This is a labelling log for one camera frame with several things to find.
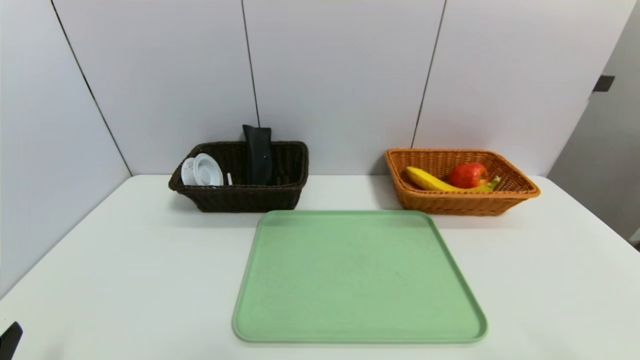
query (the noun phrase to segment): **banana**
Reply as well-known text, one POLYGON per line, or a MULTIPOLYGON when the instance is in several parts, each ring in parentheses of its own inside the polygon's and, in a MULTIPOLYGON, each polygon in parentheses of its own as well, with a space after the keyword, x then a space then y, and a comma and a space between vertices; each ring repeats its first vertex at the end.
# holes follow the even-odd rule
POLYGON ((409 178, 421 188, 437 192, 492 192, 493 188, 495 188, 495 186, 500 182, 500 177, 496 176, 486 185, 477 186, 471 189, 462 189, 449 185, 428 172, 416 167, 406 167, 406 173, 409 175, 409 178))

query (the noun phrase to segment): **tabletop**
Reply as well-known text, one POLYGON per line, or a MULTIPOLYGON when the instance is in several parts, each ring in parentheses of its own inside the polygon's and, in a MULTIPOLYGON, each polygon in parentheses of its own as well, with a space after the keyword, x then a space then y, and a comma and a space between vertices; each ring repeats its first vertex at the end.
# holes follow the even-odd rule
MULTIPOLYGON (((14 360, 637 359, 640 254, 554 183, 498 217, 433 215, 489 324, 452 345, 259 344, 231 319, 262 214, 126 181, 0 300, 14 360)), ((390 177, 310 176, 297 209, 400 209, 390 177)))

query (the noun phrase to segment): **white dish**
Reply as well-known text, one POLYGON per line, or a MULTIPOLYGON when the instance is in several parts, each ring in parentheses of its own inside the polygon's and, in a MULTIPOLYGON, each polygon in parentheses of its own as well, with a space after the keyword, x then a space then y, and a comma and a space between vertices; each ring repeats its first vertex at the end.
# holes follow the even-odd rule
POLYGON ((207 154, 198 154, 193 160, 193 176, 200 186, 222 186, 225 184, 220 166, 207 154))
POLYGON ((193 173, 193 160, 194 158, 188 158, 184 160, 182 163, 182 169, 180 170, 180 175, 182 177, 182 183, 185 185, 197 185, 196 177, 193 173))

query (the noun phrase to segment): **apple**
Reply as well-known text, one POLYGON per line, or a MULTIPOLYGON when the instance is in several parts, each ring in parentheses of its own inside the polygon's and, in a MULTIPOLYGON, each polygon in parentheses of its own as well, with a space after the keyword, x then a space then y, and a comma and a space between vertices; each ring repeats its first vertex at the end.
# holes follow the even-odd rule
POLYGON ((475 188, 489 183, 489 173, 480 163, 461 164, 453 169, 449 182, 457 188, 475 188))

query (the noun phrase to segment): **wicker basket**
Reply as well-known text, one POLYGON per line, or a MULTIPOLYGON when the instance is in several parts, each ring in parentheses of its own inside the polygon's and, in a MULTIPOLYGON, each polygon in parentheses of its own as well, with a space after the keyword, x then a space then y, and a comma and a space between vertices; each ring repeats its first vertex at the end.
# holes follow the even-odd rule
POLYGON ((385 157, 394 178, 396 195, 405 209, 432 214, 500 215, 512 206, 540 195, 540 189, 528 177, 491 151, 391 149, 385 157), (406 167, 413 166, 446 180, 455 166, 464 163, 481 163, 489 171, 490 179, 500 176, 502 181, 492 192, 425 191, 415 185, 405 171, 406 167))
POLYGON ((169 180, 169 188, 191 199, 204 212, 264 213, 291 210, 296 207, 307 182, 309 154, 302 142, 271 143, 275 184, 269 186, 243 184, 246 179, 246 143, 203 143, 196 146, 187 158, 203 152, 218 162, 223 174, 231 173, 233 185, 186 186, 182 183, 180 163, 169 180))

